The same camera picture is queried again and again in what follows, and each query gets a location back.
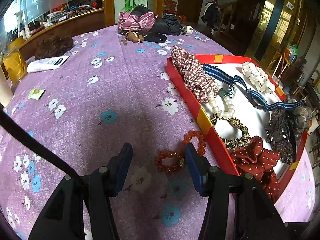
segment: green bead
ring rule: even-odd
[[[219,97],[224,98],[227,95],[227,92],[223,89],[220,89],[218,95]]]

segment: brown fluffy scrunchie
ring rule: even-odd
[[[72,46],[72,38],[68,36],[60,38],[57,35],[52,35],[38,44],[35,60],[62,56],[64,53],[71,50]]]

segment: pearl bracelet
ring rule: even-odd
[[[212,113],[217,114],[219,118],[223,118],[223,119],[229,119],[233,117],[233,114],[235,113],[235,106],[232,104],[230,97],[227,96],[227,92],[223,90],[221,86],[217,84],[217,82],[214,83],[214,87],[217,90],[219,90],[218,95],[221,98],[223,98],[223,100],[227,104],[228,110],[227,111],[219,110],[219,107],[216,105],[216,100],[214,100],[213,91],[210,91],[208,99],[209,99],[209,106],[212,106]]]

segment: black cable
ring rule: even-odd
[[[68,174],[71,178],[75,179],[83,189],[86,189],[84,181],[81,179],[79,174],[76,173],[76,171],[66,162],[44,147],[41,143],[33,139],[27,132],[17,125],[5,112],[3,112],[3,106],[1,104],[0,125],[25,147]]]

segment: leopard print bracelet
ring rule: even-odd
[[[217,121],[220,120],[221,118],[218,117],[217,114],[214,114],[211,118],[210,121],[212,122],[213,126],[215,126],[217,124]],[[245,147],[249,144],[250,142],[250,135],[248,133],[248,128],[246,126],[243,125],[243,123],[240,122],[240,120],[238,118],[232,117],[229,119],[226,119],[232,127],[236,127],[237,129],[242,131],[242,136],[241,138],[236,138],[234,140],[230,140],[230,139],[225,139],[225,138],[221,138],[223,144],[226,146],[226,148],[228,150],[235,150],[239,147]]]

